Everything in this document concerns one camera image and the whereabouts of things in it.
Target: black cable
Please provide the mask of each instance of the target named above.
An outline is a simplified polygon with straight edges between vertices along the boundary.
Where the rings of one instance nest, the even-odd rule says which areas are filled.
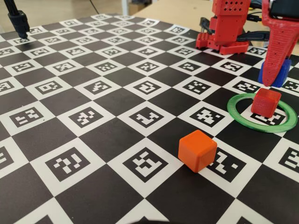
[[[99,12],[98,12],[97,8],[94,6],[94,4],[93,4],[92,0],[89,0],[89,1],[90,1],[90,3],[92,4],[92,6],[93,6],[94,10],[97,12],[97,14],[99,14]]]

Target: red cube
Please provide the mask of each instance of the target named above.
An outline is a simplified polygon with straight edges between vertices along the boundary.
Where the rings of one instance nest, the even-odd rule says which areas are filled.
[[[254,97],[251,112],[270,118],[280,100],[281,93],[261,88]]]

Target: cube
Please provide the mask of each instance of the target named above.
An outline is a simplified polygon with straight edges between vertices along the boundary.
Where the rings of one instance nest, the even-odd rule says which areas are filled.
[[[253,99],[251,112],[270,118],[280,100],[281,93],[273,90],[261,88]]]
[[[197,173],[215,159],[217,143],[200,130],[179,140],[178,158]]]

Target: black square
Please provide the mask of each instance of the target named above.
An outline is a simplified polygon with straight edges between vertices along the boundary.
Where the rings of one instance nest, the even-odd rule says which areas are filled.
[[[122,88],[94,101],[113,115],[118,116],[144,102],[144,99]]]
[[[297,223],[299,185],[294,180],[261,165],[238,200],[273,223]]]
[[[226,126],[216,137],[260,162],[263,162],[267,158],[281,139],[281,137],[272,133],[250,129],[235,120]]]
[[[215,111],[212,111],[211,109],[202,107],[194,114],[192,114],[190,118],[193,118],[205,125],[208,125],[209,127],[214,127],[214,125],[221,121],[224,118],[224,116]]]
[[[21,127],[40,118],[43,118],[43,115],[35,107],[31,107],[9,117],[17,127]]]
[[[56,199],[73,223],[114,224],[143,198],[105,165]]]
[[[11,158],[10,154],[6,150],[6,148],[0,147],[0,170],[8,165],[12,164],[14,161]]]
[[[71,86],[76,86],[98,77],[99,75],[97,73],[91,71],[88,68],[77,69],[59,76],[59,78],[61,78]]]
[[[57,118],[20,132],[13,139],[29,161],[73,140],[76,136]]]
[[[53,196],[30,164],[0,179],[2,223],[15,223]]]
[[[148,138],[177,158],[179,140],[195,130],[198,130],[196,126],[175,118],[149,135]]]
[[[169,66],[181,61],[183,58],[170,54],[168,52],[164,52],[162,54],[152,57],[151,59]]]
[[[219,86],[224,86],[226,83],[229,83],[231,80],[236,78],[233,74],[212,67],[203,70],[195,76]]]
[[[148,128],[149,126],[153,125],[154,123],[158,122],[164,116],[157,113],[156,111],[145,107],[141,109],[140,111],[132,114],[129,116],[133,121],[137,122],[138,124],[142,125],[145,128]]]
[[[0,114],[7,113],[35,101],[36,98],[25,88],[4,94],[0,96]]]
[[[145,45],[141,44],[141,43],[138,43],[138,42],[135,42],[135,41],[129,41],[129,42],[126,42],[126,43],[121,43],[121,44],[119,44],[117,46],[120,47],[120,48],[122,48],[122,49],[125,49],[125,50],[128,50],[128,51],[132,51],[132,50],[135,50],[137,48],[142,48]]]
[[[182,166],[146,198],[171,222],[216,223],[234,198]]]
[[[245,162],[218,147],[214,162],[212,165],[207,166],[207,168],[228,182],[232,182],[245,165]]]
[[[144,77],[145,75],[129,68],[123,68],[118,71],[112,72],[108,75],[105,75],[105,78],[111,80],[112,82],[120,86],[126,86]]]
[[[216,64],[217,62],[223,60],[222,57],[218,57],[216,55],[211,55],[205,52],[200,52],[199,54],[196,54],[189,59],[194,60],[196,62],[200,62],[209,66],[212,66],[213,64]]]
[[[68,58],[59,52],[55,52],[53,54],[49,54],[46,56],[38,57],[34,59],[36,62],[40,63],[42,66],[47,66],[49,64],[54,64],[60,61],[67,60]]]
[[[75,147],[45,163],[60,182],[90,164]]]
[[[134,86],[133,88],[148,95],[148,94],[160,89],[161,87],[159,85],[156,85],[156,84],[150,82],[150,81],[144,81],[143,83],[140,83],[140,84]]]
[[[56,116],[89,101],[89,98],[75,89],[65,90],[41,100],[42,104],[44,104]]]
[[[155,96],[149,101],[175,116],[180,115],[199,102],[198,99],[172,88]]]
[[[83,66],[88,66],[90,64],[94,64],[100,61],[104,61],[106,60],[105,57],[96,54],[96,53],[90,53],[87,55],[83,55],[83,56],[79,56],[76,58],[73,58],[74,61],[78,62],[79,64],[83,65]]]
[[[256,57],[253,55],[247,55],[247,54],[234,54],[231,57],[229,57],[230,60],[234,60],[236,62],[241,62],[243,64],[248,65],[255,65],[256,63],[260,62],[262,58]]]
[[[146,147],[122,164],[145,183],[168,165],[166,161]],[[142,172],[143,167],[155,169],[151,173],[144,173]]]
[[[113,58],[114,61],[123,64],[125,66],[129,66],[131,64],[137,63],[139,61],[144,60],[144,57],[141,57],[139,55],[133,54],[131,52],[128,52],[123,55],[119,55]]]
[[[161,49],[161,50],[168,51],[170,49],[178,47],[179,45],[177,45],[175,43],[168,42],[168,41],[161,41],[161,42],[158,42],[158,43],[154,43],[151,46],[154,47],[154,48],[158,48],[158,49]]]
[[[220,65],[220,67],[230,71],[238,71],[243,68],[243,66],[231,62],[225,62],[224,64]]]
[[[118,118],[80,136],[80,139],[105,162],[112,160],[143,138],[143,135]]]
[[[205,101],[208,104],[211,104],[213,106],[216,106],[224,111],[227,111],[228,101],[235,95],[237,95],[237,93],[235,93],[231,90],[219,88],[218,90],[213,92],[211,95],[209,95],[207,98],[205,98],[203,101]]]
[[[179,70],[167,67],[150,75],[150,77],[166,85],[175,86],[176,84],[190,77],[190,75]]]
[[[257,86],[257,85],[253,85],[249,82],[244,82],[244,81],[240,81],[238,82],[237,84],[235,84],[233,86],[233,88],[237,89],[237,90],[241,90],[243,92],[246,92],[246,93],[254,93],[256,92],[260,87]]]
[[[260,70],[252,67],[248,69],[246,72],[242,73],[240,76],[257,82],[259,74],[260,74]]]
[[[299,173],[299,166],[297,163],[298,158],[298,151],[289,147],[278,163]]]
[[[69,116],[69,118],[81,128],[92,124],[93,122],[101,119],[102,117],[103,115],[101,115],[91,107],[85,108],[84,110],[81,110]]]

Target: white square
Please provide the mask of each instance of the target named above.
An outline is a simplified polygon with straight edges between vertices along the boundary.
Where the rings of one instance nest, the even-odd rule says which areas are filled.
[[[145,27],[145,28],[135,30],[135,32],[143,34],[143,35],[152,35],[152,34],[160,33],[161,30],[155,29],[152,27]]]
[[[60,206],[60,204],[56,201],[56,199],[52,198],[14,224],[38,223],[38,221],[40,221],[45,216],[48,216],[53,224],[73,223],[67,216],[63,208]]]
[[[124,36],[111,36],[105,39],[102,39],[101,41],[105,42],[105,43],[109,43],[111,45],[118,45],[121,43],[126,43],[131,41],[129,38],[126,38]]]
[[[215,92],[217,89],[219,89],[220,86],[210,83],[201,78],[192,76],[175,85],[173,88],[186,93],[196,99],[203,100],[204,98]]]
[[[199,113],[199,119],[194,119],[190,117],[197,112]],[[211,112],[218,113],[221,116],[223,116],[223,118],[220,121],[216,121],[216,119],[213,118],[213,116],[211,116]],[[204,101],[200,101],[199,103],[195,104],[193,107],[180,114],[178,118],[198,127],[199,129],[205,132],[208,132],[213,136],[216,136],[234,120],[228,112],[223,111],[218,107],[210,105]]]
[[[65,20],[65,21],[61,21],[59,23],[61,25],[63,25],[64,27],[74,27],[74,26],[78,26],[78,25],[82,25],[83,24],[82,22],[80,22],[79,20],[76,20],[76,19]]]
[[[230,82],[226,83],[223,87],[233,92],[242,94],[242,93],[256,93],[261,87],[264,88],[265,86],[263,86],[263,84],[260,84],[258,82],[252,81],[250,79],[237,76]]]
[[[208,49],[204,50],[203,52],[211,54],[211,55],[215,55],[215,56],[218,56],[218,57],[222,57],[222,58],[229,58],[233,55],[233,54],[222,55],[222,54],[219,54],[219,51],[211,49],[211,48],[208,48]]]
[[[0,164],[7,163],[9,160],[13,162],[0,169],[0,179],[28,163],[27,158],[12,137],[0,141]]]
[[[123,55],[128,53],[129,51],[119,48],[117,46],[111,46],[111,47],[107,47],[107,48],[103,48],[100,50],[95,51],[95,53],[102,55],[105,58],[113,58],[119,55]]]
[[[263,162],[271,169],[299,183],[299,145],[282,138]]]
[[[185,44],[195,41],[195,39],[192,39],[192,38],[189,38],[186,36],[172,36],[172,37],[166,39],[166,41],[175,43],[175,44],[179,44],[179,45],[185,45]]]
[[[84,159],[86,159],[89,164],[79,170],[76,173],[73,173],[66,179],[59,181],[53,172],[49,169],[46,162],[63,154],[64,152],[75,148]],[[42,179],[44,184],[47,186],[49,191],[53,196],[59,195],[61,192],[65,191],[69,187],[78,183],[100,167],[102,167],[105,162],[94,152],[92,151],[83,141],[79,138],[76,138],[68,143],[58,147],[57,149],[48,152],[45,155],[38,157],[37,159],[30,162],[34,170],[37,172],[39,177]]]
[[[111,72],[115,72],[115,71],[118,71],[119,69],[125,68],[124,65],[119,64],[111,59],[97,62],[95,64],[91,64],[86,67],[101,76],[105,76]]]
[[[21,45],[21,44],[25,44],[25,43],[30,43],[33,41],[36,41],[36,39],[31,36],[28,36],[27,39],[22,39],[22,38],[18,37],[18,38],[8,40],[7,42],[13,46],[17,46],[17,45]]]
[[[97,14],[97,15],[92,15],[91,17],[95,20],[105,20],[105,19],[112,18],[112,16],[107,14]]]
[[[68,57],[68,58],[76,58],[79,56],[83,56],[83,55],[87,55],[89,53],[92,53],[92,51],[90,49],[87,49],[83,46],[76,46],[76,47],[72,47],[72,48],[68,48],[68,49],[64,49],[59,51],[61,54],[63,54],[64,56]]]
[[[153,27],[154,25],[157,25],[159,22],[160,22],[159,20],[145,19],[137,24],[144,27]]]
[[[97,41],[99,41],[99,39],[97,39],[93,36],[81,36],[78,38],[71,39],[70,41],[77,45],[84,45],[84,44],[88,44],[88,43],[97,42]]]
[[[13,92],[23,88],[23,85],[19,83],[14,77],[9,77],[0,80],[0,96]]]
[[[131,19],[135,18],[135,16],[133,16],[133,15],[116,15],[115,18],[120,19],[120,20],[131,20]]]
[[[249,121],[252,121],[259,125],[266,125],[266,126],[280,125],[280,124],[283,124],[286,122],[286,119],[287,119],[286,113],[278,108],[275,109],[274,115],[271,118],[266,118],[266,117],[258,115],[258,114],[253,114],[251,112],[251,107],[252,107],[252,104],[249,107],[247,107],[245,111],[243,111],[241,113],[241,116],[246,118]],[[285,135],[285,133],[286,132],[280,132],[280,133],[274,133],[274,134],[276,134],[280,137],[283,137]]]
[[[164,53],[165,51],[158,49],[158,48],[154,48],[152,46],[144,46],[142,48],[132,50],[131,52],[136,55],[139,55],[141,57],[151,58],[151,57],[160,55],[160,54]]]
[[[71,34],[76,32],[76,30],[72,29],[72,28],[59,28],[59,29],[54,29],[50,31],[51,33],[60,36],[60,35],[65,35],[65,34]]]
[[[43,39],[39,39],[38,41],[43,43],[44,45],[52,45],[56,43],[65,42],[67,41],[67,39],[65,39],[62,36],[51,36],[51,37],[45,37]]]
[[[145,44],[145,45],[152,45],[154,43],[159,43],[163,39],[155,37],[155,36],[142,36],[139,38],[134,39],[135,42]]]
[[[7,48],[1,48],[0,49],[0,58],[18,54],[18,53],[21,53],[21,51],[14,46],[7,47]]]
[[[117,22],[112,22],[111,25],[117,26],[117,27],[127,27],[134,25],[135,23],[130,22],[130,21],[117,21]]]
[[[34,34],[42,34],[42,33],[46,33],[47,30],[42,27],[42,26],[38,26],[38,27],[30,27],[30,31],[27,32],[27,34],[29,36],[34,35]]]
[[[30,59],[23,62],[18,62],[4,67],[12,76],[23,74],[25,72],[33,71],[42,68],[42,65],[35,60]]]
[[[96,28],[96,27],[90,27],[90,28],[87,28],[87,29],[79,30],[78,32],[82,33],[84,35],[93,35],[93,34],[103,33],[104,30]]]
[[[209,68],[209,66],[199,63],[197,61],[193,61],[191,59],[184,59],[175,64],[172,64],[170,67],[173,69],[182,71],[191,76],[194,76],[194,75],[202,72],[203,70],[206,70],[207,68]]]
[[[75,70],[81,69],[83,67],[84,67],[83,65],[81,65],[78,62],[75,62],[71,59],[45,66],[45,68],[47,70],[49,70],[56,76],[66,74],[68,72],[75,71]]]
[[[90,26],[90,27],[101,27],[101,26],[105,26],[108,25],[108,22],[105,21],[92,21],[92,22],[87,22],[86,25]]]
[[[202,169],[201,171],[199,171],[199,174],[214,183],[222,190],[229,193],[231,196],[237,197],[262,164],[259,161],[256,161],[250,156],[240,152],[239,150],[229,146],[228,144],[217,138],[213,138],[213,140],[217,142],[217,147],[222,149],[226,153],[220,153],[220,157],[217,160],[219,165],[216,169],[219,168],[219,170],[226,172],[227,166],[222,164],[222,162],[225,160],[229,160],[230,156],[241,160],[245,163],[245,166],[239,171],[239,173],[231,182],[211,171],[209,168]]]
[[[230,74],[239,76],[251,68],[250,65],[236,62],[230,59],[223,59],[216,64],[212,65],[212,68],[219,69],[221,71],[228,72]]]
[[[83,93],[91,100],[100,98],[119,88],[121,88],[119,85],[111,82],[109,79],[106,79],[104,77],[95,78],[75,87],[76,90]]]
[[[141,74],[144,74],[146,76],[152,75],[156,73],[157,71],[160,71],[167,66],[164,64],[161,64],[159,62],[153,61],[151,59],[145,59],[140,62],[137,62],[135,64],[132,64],[128,66],[128,68],[135,70]]]
[[[267,49],[266,48],[258,48],[254,46],[249,46],[247,49],[247,52],[245,52],[247,55],[253,55],[260,58],[266,58],[267,55]]]
[[[26,54],[28,57],[34,59],[34,58],[38,58],[38,57],[42,57],[45,55],[50,55],[55,53],[56,51],[48,46],[43,46],[40,48],[34,48],[31,50],[26,50],[23,53]]]
[[[12,136],[54,117],[41,102],[36,101],[0,115],[0,121]]]
[[[235,199],[225,213],[218,220],[217,224],[238,223],[240,218],[245,218],[250,223],[273,224],[247,205]]]
[[[152,206],[146,199],[143,199],[116,224],[135,223],[143,217],[146,217],[148,220],[169,222],[169,220],[161,212]]]
[[[136,120],[140,121],[140,124],[130,117],[134,117]],[[132,108],[131,110],[128,110],[127,112],[119,115],[118,118],[135,130],[139,131],[144,136],[148,136],[170,122],[175,118],[175,116],[157,107],[156,105],[145,101],[142,104],[139,104],[136,107]]]
[[[166,33],[174,34],[174,35],[182,35],[186,32],[188,32],[190,29],[186,27],[182,27],[179,25],[172,25],[168,29],[164,30]]]
[[[78,114],[76,121],[81,125],[75,123],[70,117],[74,114]],[[97,103],[90,101],[86,104],[83,104],[79,107],[76,107],[68,112],[65,112],[57,118],[64,123],[72,132],[77,136],[81,136],[96,127],[106,123],[107,121],[115,118],[115,116],[105,110],[103,107],[99,106]]]
[[[53,96],[70,88],[71,86],[59,77],[49,78],[26,87],[38,100]]]
[[[123,34],[131,33],[132,30],[124,28],[124,27],[117,27],[114,29],[107,30],[106,32],[114,34],[114,35],[123,35]]]
[[[146,156],[144,156],[144,153],[140,154],[140,151],[143,151],[144,148],[146,148],[144,153],[148,153],[148,155],[155,154],[160,159],[153,161],[151,158],[146,158]],[[136,163],[136,170],[141,176],[153,173],[156,169],[160,169],[159,166],[161,165],[164,165],[164,167],[157,173],[155,173],[153,177],[144,182],[130,169],[128,169],[127,166],[124,165],[124,162],[130,161],[130,159],[132,160],[132,162]],[[150,168],[140,168],[139,165],[143,163],[150,164]],[[183,163],[179,159],[175,158],[167,151],[162,149],[160,146],[156,145],[154,142],[145,138],[137,144],[133,145],[131,148],[127,149],[122,154],[112,159],[110,162],[108,162],[108,165],[129,185],[131,185],[141,196],[147,197],[168,177],[176,172],[183,165]]]
[[[183,58],[189,58],[194,55],[197,55],[198,53],[201,52],[201,50],[197,50],[195,48],[189,48],[187,46],[178,46],[176,48],[168,50],[167,52]]]
[[[170,86],[150,77],[139,79],[124,87],[124,89],[131,91],[145,100],[149,100],[170,88]]]

